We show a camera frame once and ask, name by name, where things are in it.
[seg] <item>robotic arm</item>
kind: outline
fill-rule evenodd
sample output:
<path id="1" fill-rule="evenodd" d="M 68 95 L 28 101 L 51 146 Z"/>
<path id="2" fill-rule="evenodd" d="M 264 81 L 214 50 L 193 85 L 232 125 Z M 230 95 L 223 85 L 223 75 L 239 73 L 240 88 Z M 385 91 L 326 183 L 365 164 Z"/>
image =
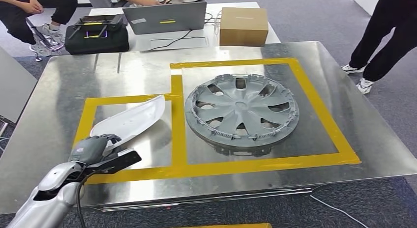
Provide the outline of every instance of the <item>robotic arm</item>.
<path id="1" fill-rule="evenodd" d="M 119 147 L 105 152 L 107 142 L 121 139 L 113 134 L 87 137 L 72 149 L 68 162 L 52 168 L 17 211 L 8 228 L 57 228 L 83 196 L 81 187 L 93 174 L 114 174 L 141 161 L 133 149 Z"/>

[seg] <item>black case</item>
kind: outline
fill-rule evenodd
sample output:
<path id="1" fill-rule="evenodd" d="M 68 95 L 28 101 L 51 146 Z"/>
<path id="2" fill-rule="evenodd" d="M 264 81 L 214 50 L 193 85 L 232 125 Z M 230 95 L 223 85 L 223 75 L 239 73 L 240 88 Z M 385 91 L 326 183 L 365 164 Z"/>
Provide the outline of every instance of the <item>black case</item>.
<path id="1" fill-rule="evenodd" d="M 85 39 L 86 32 L 81 29 L 69 39 L 75 29 L 75 26 L 68 26 L 65 37 L 65 49 L 72 55 L 129 51 L 129 36 L 126 24 L 121 24 L 119 29 L 107 30 L 107 38 Z"/>

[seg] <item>laptop lid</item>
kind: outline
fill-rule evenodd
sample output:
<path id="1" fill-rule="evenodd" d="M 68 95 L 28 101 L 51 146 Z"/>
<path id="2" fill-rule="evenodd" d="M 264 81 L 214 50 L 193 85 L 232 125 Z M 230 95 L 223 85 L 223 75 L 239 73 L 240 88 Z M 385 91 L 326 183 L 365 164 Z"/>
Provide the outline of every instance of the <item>laptop lid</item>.
<path id="1" fill-rule="evenodd" d="M 123 8 L 136 35 L 203 29 L 207 2 Z"/>

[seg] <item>cardboard box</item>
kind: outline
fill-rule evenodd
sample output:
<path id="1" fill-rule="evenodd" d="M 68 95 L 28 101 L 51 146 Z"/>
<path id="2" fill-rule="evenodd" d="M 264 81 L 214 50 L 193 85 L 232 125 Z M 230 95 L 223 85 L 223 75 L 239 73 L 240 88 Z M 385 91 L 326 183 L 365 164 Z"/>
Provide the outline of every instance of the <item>cardboard box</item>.
<path id="1" fill-rule="evenodd" d="M 220 46 L 263 46 L 267 35 L 266 9 L 223 8 L 220 22 Z"/>

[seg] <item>white sneaker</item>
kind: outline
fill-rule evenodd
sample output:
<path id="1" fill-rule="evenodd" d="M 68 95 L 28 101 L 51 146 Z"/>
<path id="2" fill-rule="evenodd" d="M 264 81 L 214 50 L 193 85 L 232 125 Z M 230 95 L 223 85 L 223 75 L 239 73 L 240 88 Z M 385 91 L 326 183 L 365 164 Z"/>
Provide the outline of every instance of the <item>white sneaker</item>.
<path id="1" fill-rule="evenodd" d="M 367 93 L 369 93 L 371 91 L 372 85 L 374 83 L 375 82 L 368 81 L 365 78 L 361 78 L 360 81 L 359 81 L 359 83 L 356 84 L 356 87 L 359 89 L 359 91 L 362 94 L 367 94 Z"/>
<path id="2" fill-rule="evenodd" d="M 349 64 L 346 64 L 342 67 L 342 70 L 346 72 L 346 74 L 352 74 L 352 73 L 361 73 L 365 70 L 365 67 L 363 68 L 354 68 L 349 66 Z"/>
<path id="3" fill-rule="evenodd" d="M 33 37 L 35 38 L 36 44 L 30 45 L 30 48 L 33 51 L 37 52 L 40 56 L 44 56 L 44 57 L 51 56 L 51 51 L 41 43 L 41 40 L 39 39 L 39 37 L 35 34 L 33 35 Z"/>
<path id="4" fill-rule="evenodd" d="M 61 33 L 60 30 L 52 30 L 49 27 L 49 24 L 43 24 L 39 27 L 36 27 L 36 29 L 38 30 L 38 32 L 50 36 L 52 37 L 53 40 L 55 40 L 56 42 L 60 43 L 60 44 L 64 44 L 65 43 L 65 37 L 64 35 Z"/>

